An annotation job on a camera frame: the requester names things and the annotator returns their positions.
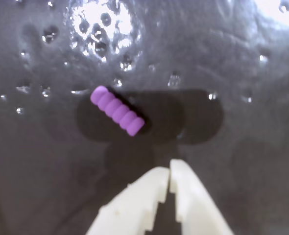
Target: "wet gray surface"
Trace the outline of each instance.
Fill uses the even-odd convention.
[[[90,103],[98,85],[142,133]],[[0,0],[0,235],[84,235],[172,158],[235,234],[289,235],[289,0]],[[173,203],[147,234],[180,234]]]

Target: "water bubble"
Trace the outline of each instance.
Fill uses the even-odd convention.
[[[102,20],[102,23],[105,27],[108,27],[111,25],[112,19],[111,19],[109,13],[103,13],[101,15],[101,20]]]
[[[72,90],[71,93],[75,95],[81,95],[81,94],[86,94],[88,92],[88,89],[84,90]]]
[[[260,55],[260,62],[266,63],[268,61],[268,57],[266,55]]]
[[[101,26],[99,24],[95,23],[93,28],[92,28],[91,38],[94,39],[93,37],[95,37],[96,39],[100,39],[101,35],[102,35]]]
[[[241,99],[246,103],[252,102],[253,92],[251,89],[244,89],[242,91]]]
[[[2,94],[0,97],[1,97],[1,100],[7,101],[7,96],[5,94]]]
[[[216,93],[210,93],[209,94],[209,100],[215,100],[217,98],[217,94]]]
[[[75,49],[77,46],[78,46],[78,42],[77,41],[74,41],[74,42],[71,43],[71,47],[73,49]]]
[[[83,19],[79,25],[79,30],[80,32],[82,33],[87,33],[88,32],[88,29],[90,27],[90,24],[88,23],[87,20]]]
[[[16,109],[16,113],[17,113],[17,114],[20,114],[20,115],[21,115],[21,114],[24,114],[24,108],[17,108],[17,109]]]
[[[89,55],[89,52],[87,50],[84,50],[82,53],[84,54],[84,56],[88,56]]]
[[[23,81],[16,87],[16,90],[28,94],[30,93],[30,83],[28,81]]]
[[[51,95],[51,88],[45,86],[41,86],[41,88],[42,88],[41,94],[43,95],[43,97],[48,98]]]
[[[173,72],[169,78],[168,87],[172,89],[178,88],[180,82],[181,82],[180,76],[176,72]]]
[[[121,87],[123,85],[121,82],[121,79],[119,79],[119,78],[115,78],[113,83],[114,83],[115,87]]]
[[[120,63],[120,68],[123,71],[129,71],[132,69],[131,66],[132,60],[128,55],[124,55],[123,61]]]
[[[155,70],[156,70],[155,65],[154,65],[154,64],[150,64],[150,65],[149,65],[149,69],[150,69],[152,72],[155,72]]]
[[[278,9],[282,13],[289,12],[289,1],[288,0],[281,0],[281,3],[279,5]]]
[[[106,54],[106,44],[103,42],[96,43],[95,51],[98,56],[104,57]]]
[[[42,36],[42,41],[46,43],[53,42],[56,37],[58,36],[58,28],[56,26],[50,26],[49,28],[45,29]]]
[[[54,7],[54,4],[53,4],[51,1],[49,1],[49,2],[48,2],[48,6],[49,6],[50,8],[53,8],[53,7]]]

